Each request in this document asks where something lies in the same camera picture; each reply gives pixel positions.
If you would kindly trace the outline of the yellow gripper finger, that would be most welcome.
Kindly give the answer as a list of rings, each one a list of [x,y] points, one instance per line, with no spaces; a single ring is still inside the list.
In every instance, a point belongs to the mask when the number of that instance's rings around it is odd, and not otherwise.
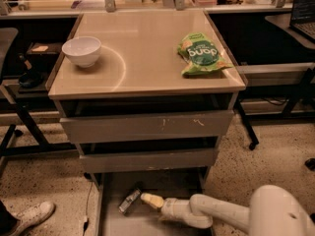
[[[154,209],[161,209],[164,204],[163,197],[149,193],[143,193],[141,195],[141,200]]]

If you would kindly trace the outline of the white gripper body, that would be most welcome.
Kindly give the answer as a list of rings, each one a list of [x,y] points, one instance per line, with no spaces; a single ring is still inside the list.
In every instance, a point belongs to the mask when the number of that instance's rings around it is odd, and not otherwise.
[[[192,210],[188,200],[167,198],[160,209],[161,217],[166,220],[189,222],[192,218]]]

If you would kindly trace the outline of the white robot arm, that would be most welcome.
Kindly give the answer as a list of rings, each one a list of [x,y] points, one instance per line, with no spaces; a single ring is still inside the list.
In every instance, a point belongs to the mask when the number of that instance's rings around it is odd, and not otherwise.
[[[195,228],[210,228],[217,218],[248,236],[315,236],[315,224],[310,215],[290,192],[278,186],[258,188],[249,207],[202,194],[179,200],[143,193],[141,200],[160,210],[166,220]]]

